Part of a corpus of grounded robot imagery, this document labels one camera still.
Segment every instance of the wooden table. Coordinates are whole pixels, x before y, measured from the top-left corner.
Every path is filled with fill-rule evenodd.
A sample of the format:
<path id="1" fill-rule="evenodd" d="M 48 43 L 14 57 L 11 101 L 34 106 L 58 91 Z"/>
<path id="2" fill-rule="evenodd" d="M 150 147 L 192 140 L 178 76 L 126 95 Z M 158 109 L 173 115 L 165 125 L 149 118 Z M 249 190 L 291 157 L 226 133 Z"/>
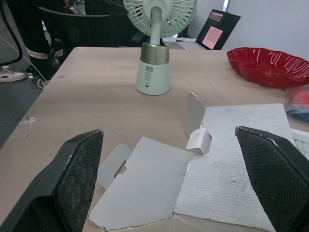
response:
<path id="1" fill-rule="evenodd" d="M 285 91 L 238 76 L 225 51 L 171 50 L 171 91 L 147 96 L 134 87 L 139 55 L 138 48 L 73 50 L 0 150 L 0 223 L 62 144 L 77 134 L 104 129 L 102 163 L 119 143 L 133 149 L 143 136 L 185 149 L 188 92 L 206 106 L 287 102 Z M 308 125 L 289 121 L 292 128 L 309 131 Z M 97 184 L 91 209 L 103 192 Z M 86 222 L 84 231 L 97 228 Z"/>

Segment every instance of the fan neck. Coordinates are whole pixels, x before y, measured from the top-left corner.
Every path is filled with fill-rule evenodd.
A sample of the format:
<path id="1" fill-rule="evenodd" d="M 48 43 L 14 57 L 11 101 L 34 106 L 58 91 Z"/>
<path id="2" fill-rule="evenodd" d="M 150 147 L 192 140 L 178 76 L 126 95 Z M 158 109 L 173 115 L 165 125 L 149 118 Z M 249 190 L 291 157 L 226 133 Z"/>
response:
<path id="1" fill-rule="evenodd" d="M 151 9 L 151 44 L 160 45 L 161 28 L 162 10 L 159 7 L 154 7 Z"/>

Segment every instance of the white wall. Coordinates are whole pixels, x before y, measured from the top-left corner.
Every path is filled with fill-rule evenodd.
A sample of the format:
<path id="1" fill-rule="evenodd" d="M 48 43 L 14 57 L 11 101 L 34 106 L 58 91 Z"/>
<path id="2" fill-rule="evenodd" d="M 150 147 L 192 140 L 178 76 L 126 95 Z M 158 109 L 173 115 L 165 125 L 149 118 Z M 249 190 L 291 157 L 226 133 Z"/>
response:
<path id="1" fill-rule="evenodd" d="M 230 0 L 241 19 L 227 49 L 264 47 L 309 60 L 309 0 Z"/>
<path id="2" fill-rule="evenodd" d="M 188 35 L 197 38 L 212 9 L 221 11 L 224 0 L 197 0 L 197 12 L 189 25 Z"/>

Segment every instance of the person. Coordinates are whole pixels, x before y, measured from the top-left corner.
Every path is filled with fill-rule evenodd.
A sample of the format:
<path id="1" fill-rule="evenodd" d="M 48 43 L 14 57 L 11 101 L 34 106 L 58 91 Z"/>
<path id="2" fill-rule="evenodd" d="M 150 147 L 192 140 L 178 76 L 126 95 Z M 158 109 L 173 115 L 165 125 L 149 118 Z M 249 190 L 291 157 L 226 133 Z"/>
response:
<path id="1" fill-rule="evenodd" d="M 46 80 L 50 80 L 60 62 L 50 55 L 49 44 L 42 27 L 40 6 L 47 9 L 63 12 L 70 8 L 70 0 L 7 0 L 6 1 L 19 34 L 26 46 L 31 63 L 40 71 Z M 53 28 L 45 22 L 47 30 L 53 36 Z"/>
<path id="2" fill-rule="evenodd" d="M 23 72 L 14 72 L 9 66 L 0 66 L 0 83 L 20 81 L 26 78 Z"/>

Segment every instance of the fan guard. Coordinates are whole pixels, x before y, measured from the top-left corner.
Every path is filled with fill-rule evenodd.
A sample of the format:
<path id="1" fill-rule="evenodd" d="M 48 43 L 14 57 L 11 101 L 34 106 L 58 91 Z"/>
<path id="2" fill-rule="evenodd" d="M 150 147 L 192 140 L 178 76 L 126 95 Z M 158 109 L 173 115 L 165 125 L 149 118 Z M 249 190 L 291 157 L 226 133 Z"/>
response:
<path id="1" fill-rule="evenodd" d="M 167 20 L 162 22 L 161 38 L 180 33 L 190 23 L 196 9 L 197 0 L 173 0 L 173 8 Z M 141 32 L 151 35 L 151 20 L 143 14 L 143 0 L 124 0 L 129 11 L 128 17 Z"/>

